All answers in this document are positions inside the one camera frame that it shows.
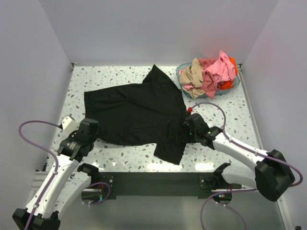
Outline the black t-shirt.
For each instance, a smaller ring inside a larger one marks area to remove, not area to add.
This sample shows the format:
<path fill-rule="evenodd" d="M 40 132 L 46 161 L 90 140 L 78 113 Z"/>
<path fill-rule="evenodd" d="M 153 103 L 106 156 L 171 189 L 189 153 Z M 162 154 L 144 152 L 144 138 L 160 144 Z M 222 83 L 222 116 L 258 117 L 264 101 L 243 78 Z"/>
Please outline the black t-shirt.
<path fill-rule="evenodd" d="M 84 93 L 85 117 L 99 123 L 98 138 L 111 144 L 155 143 L 154 156 L 178 165 L 189 133 L 182 92 L 156 65 L 142 83 Z"/>

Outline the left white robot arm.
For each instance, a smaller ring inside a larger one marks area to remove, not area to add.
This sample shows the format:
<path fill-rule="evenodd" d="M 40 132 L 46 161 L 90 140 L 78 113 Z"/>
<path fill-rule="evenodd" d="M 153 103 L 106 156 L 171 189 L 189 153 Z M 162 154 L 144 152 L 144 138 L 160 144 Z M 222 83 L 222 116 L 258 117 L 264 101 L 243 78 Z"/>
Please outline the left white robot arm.
<path fill-rule="evenodd" d="M 99 184 L 99 169 L 83 162 L 94 148 L 98 122 L 84 119 L 80 123 L 70 116 L 60 128 L 69 135 L 51 153 L 55 162 L 37 193 L 25 208 L 13 213 L 13 220 L 21 230 L 57 230 L 63 212 L 81 192 Z"/>

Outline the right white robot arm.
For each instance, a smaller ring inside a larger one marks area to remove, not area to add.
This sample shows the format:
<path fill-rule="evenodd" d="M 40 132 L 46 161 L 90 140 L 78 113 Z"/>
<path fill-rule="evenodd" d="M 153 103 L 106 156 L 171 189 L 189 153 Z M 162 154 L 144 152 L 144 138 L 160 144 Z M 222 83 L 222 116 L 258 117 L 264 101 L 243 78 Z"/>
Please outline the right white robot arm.
<path fill-rule="evenodd" d="M 270 201 L 277 201 L 295 182 L 295 176 L 281 152 L 253 148 L 229 136 L 219 127 L 209 127 L 198 113 L 188 115 L 186 124 L 194 142 L 225 153 L 244 164 L 244 167 L 230 163 L 219 166 L 213 173 L 217 187 L 240 184 L 258 190 Z"/>

